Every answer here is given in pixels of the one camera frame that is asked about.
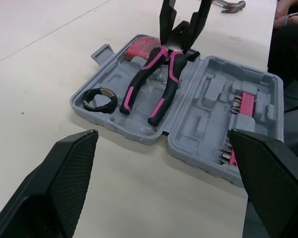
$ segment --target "person's hand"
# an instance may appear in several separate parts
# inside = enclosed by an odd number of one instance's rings
[[[289,8],[291,7],[291,0],[280,0],[277,2],[275,19],[278,19],[281,16],[288,15]]]
[[[281,16],[274,20],[274,29],[278,30],[284,26],[285,17],[286,16]]]

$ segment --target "toolbox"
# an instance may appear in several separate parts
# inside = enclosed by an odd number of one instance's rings
[[[128,85],[146,62],[141,57],[134,57],[129,62],[125,59],[125,52],[142,37],[147,36],[135,36],[116,54],[106,44],[91,56],[100,69],[71,97],[70,104],[75,113],[145,145],[156,143],[165,134],[172,156],[243,187],[238,167],[222,162],[227,131],[238,128],[283,141],[282,80],[273,74],[219,57],[210,56],[204,60],[197,57],[193,62],[187,62],[170,108],[160,124],[153,127],[148,124],[148,117],[164,92],[167,65],[158,68],[148,78],[129,116],[119,112]],[[83,106],[85,91],[100,87],[117,95],[118,106],[112,114],[90,112]],[[252,116],[232,109],[235,98],[241,99],[244,94],[253,97]],[[95,105],[108,102],[104,96],[93,100]]]

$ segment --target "white table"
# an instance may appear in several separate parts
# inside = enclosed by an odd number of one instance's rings
[[[70,107],[71,95],[98,70],[89,56],[103,44],[118,51],[136,34],[158,37],[161,2],[0,0],[0,209],[56,141],[97,128],[75,237],[241,237],[243,189],[171,157],[166,137],[144,146]],[[176,23],[199,4],[179,1]],[[221,14],[213,5],[193,48],[265,70],[275,7],[276,0],[247,0],[243,11]]]

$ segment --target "pink and black pliers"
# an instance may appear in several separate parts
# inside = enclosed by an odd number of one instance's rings
[[[202,0],[199,11],[193,13],[190,23],[182,21],[173,29],[176,17],[176,11],[173,8],[175,0],[163,1],[160,12],[161,46],[151,51],[147,62],[129,84],[119,109],[122,114],[130,114],[142,85],[156,69],[165,63],[166,60],[169,60],[165,91],[148,118],[150,125],[159,125],[174,99],[181,72],[187,64],[188,57],[185,54],[203,30],[211,3],[212,0]]]

